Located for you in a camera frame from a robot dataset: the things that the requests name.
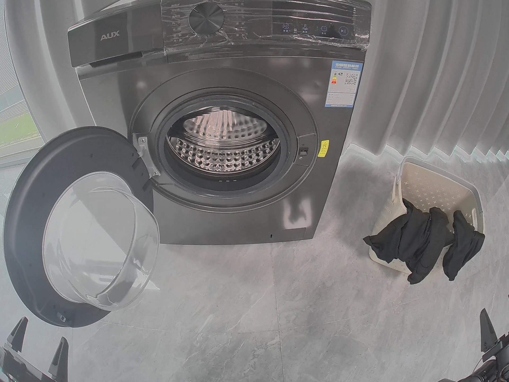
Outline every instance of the washing machine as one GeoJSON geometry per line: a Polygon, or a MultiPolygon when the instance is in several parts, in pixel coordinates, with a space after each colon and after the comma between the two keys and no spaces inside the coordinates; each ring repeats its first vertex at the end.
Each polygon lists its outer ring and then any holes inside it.
{"type": "Polygon", "coordinates": [[[46,143],[12,191],[22,301],[79,327],[138,296],[159,243],[312,238],[370,21],[363,0],[120,0],[70,28],[95,126],[46,143]]]}

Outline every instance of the plastic wrap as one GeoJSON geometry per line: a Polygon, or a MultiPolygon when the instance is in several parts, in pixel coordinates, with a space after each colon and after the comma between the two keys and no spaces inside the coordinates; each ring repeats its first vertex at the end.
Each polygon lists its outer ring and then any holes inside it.
{"type": "Polygon", "coordinates": [[[161,18],[166,54],[250,44],[366,50],[371,5],[361,0],[161,0],[161,18]],[[225,17],[209,36],[194,32],[187,20],[204,2],[218,4],[225,17]]]}

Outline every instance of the gray marble floor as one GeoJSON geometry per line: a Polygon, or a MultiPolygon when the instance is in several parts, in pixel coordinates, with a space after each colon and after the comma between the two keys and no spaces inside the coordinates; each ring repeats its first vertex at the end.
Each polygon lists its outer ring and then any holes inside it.
{"type": "MultiPolygon", "coordinates": [[[[401,156],[350,147],[314,239],[161,245],[141,298],[89,327],[55,328],[30,315],[0,262],[0,338],[28,316],[23,354],[46,370],[65,336],[70,381],[464,377],[480,358],[480,310],[487,308],[499,334],[509,328],[509,161],[461,152],[417,156],[463,177],[481,195],[486,242],[454,282],[438,271],[410,286],[405,275],[369,259],[362,238],[391,191],[401,156]]],[[[0,170],[4,198],[19,172],[0,170]]]]}

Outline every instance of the open door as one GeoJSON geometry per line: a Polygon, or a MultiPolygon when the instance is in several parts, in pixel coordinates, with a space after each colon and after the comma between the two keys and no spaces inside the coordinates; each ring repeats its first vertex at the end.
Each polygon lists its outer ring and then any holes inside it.
{"type": "Polygon", "coordinates": [[[11,193],[3,248],[12,284],[45,322],[83,327],[125,307],[154,269],[159,228],[137,150],[103,127],[45,144],[11,193]]]}

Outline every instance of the black clothing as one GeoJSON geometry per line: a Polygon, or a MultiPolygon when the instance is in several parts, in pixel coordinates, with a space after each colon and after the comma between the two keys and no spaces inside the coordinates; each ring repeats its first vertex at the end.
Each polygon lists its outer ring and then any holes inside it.
{"type": "Polygon", "coordinates": [[[407,267],[412,274],[408,277],[410,284],[422,281],[435,267],[442,249],[447,245],[447,229],[449,220],[447,215],[440,208],[429,209],[429,236],[419,250],[408,260],[405,260],[407,267]]]}
{"type": "Polygon", "coordinates": [[[403,199],[407,213],[390,222],[378,235],[364,238],[379,259],[400,259],[412,271],[410,284],[422,281],[435,266],[444,246],[450,244],[449,220],[439,208],[422,212],[403,199]]]}
{"type": "Polygon", "coordinates": [[[422,212],[403,199],[407,213],[391,221],[377,235],[366,236],[366,242],[377,257],[391,263],[405,262],[412,272],[410,284],[422,281],[435,266],[442,249],[451,245],[443,259],[444,273],[454,280],[458,271],[481,249],[485,236],[474,230],[461,211],[455,211],[454,233],[447,229],[449,220],[440,209],[422,212]]]}
{"type": "Polygon", "coordinates": [[[444,256],[442,266],[445,275],[453,281],[458,271],[480,251],[484,242],[484,234],[474,230],[461,211],[455,211],[453,228],[454,243],[444,256]]]}

